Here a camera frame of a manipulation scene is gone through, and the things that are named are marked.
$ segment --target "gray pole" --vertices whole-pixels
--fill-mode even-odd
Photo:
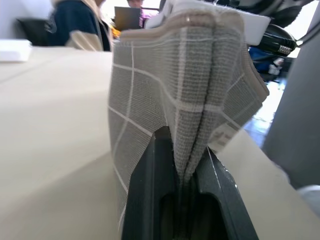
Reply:
[[[320,34],[300,50],[262,149],[295,188],[320,185]]]

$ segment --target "dark blue jacket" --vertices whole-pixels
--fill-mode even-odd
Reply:
[[[53,5],[46,25],[49,46],[110,51],[109,28],[94,0],[53,0]]]

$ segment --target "black device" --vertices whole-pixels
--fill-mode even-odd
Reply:
[[[140,29],[140,8],[114,7],[115,28],[119,31],[129,29]]]
[[[169,127],[157,130],[130,178],[122,240],[176,237],[181,202],[172,149]],[[189,190],[185,239],[258,240],[233,177],[209,148]]]

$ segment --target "gray checkered fabric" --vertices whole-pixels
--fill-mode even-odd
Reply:
[[[211,142],[220,151],[268,95],[233,10],[182,12],[114,44],[109,127],[119,230],[131,173],[156,130],[169,126],[181,188]]]

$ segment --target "beige table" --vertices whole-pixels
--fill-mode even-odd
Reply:
[[[35,48],[0,63],[0,239],[113,240],[110,53]],[[219,154],[261,240],[315,240],[320,220],[242,130]]]

